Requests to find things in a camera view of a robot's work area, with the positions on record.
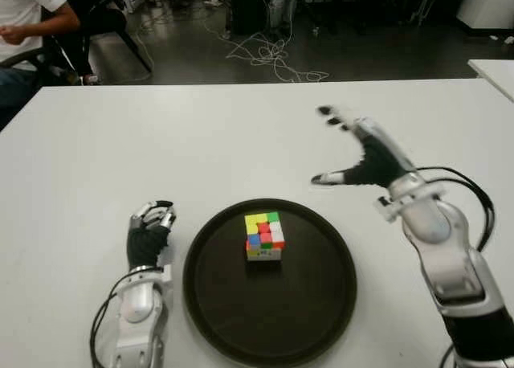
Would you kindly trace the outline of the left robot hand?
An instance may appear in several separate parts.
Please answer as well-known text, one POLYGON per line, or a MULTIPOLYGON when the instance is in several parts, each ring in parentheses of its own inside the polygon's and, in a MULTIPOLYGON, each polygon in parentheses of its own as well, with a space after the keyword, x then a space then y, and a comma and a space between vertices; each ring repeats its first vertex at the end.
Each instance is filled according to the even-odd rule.
POLYGON ((129 271, 157 266, 176 218, 174 204, 167 200, 147 202, 130 216, 126 239, 129 271))

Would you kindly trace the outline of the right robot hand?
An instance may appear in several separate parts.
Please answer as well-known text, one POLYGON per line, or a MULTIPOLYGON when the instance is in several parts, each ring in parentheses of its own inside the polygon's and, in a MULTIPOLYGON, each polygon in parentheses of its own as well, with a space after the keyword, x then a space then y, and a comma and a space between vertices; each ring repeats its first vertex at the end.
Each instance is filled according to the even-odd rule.
POLYGON ((320 186, 371 185, 388 188, 394 181, 415 173, 416 167, 394 140, 368 117, 351 119, 333 105, 321 105, 316 111, 326 125, 351 133, 361 144, 363 156, 353 167, 317 174, 311 183, 320 186))

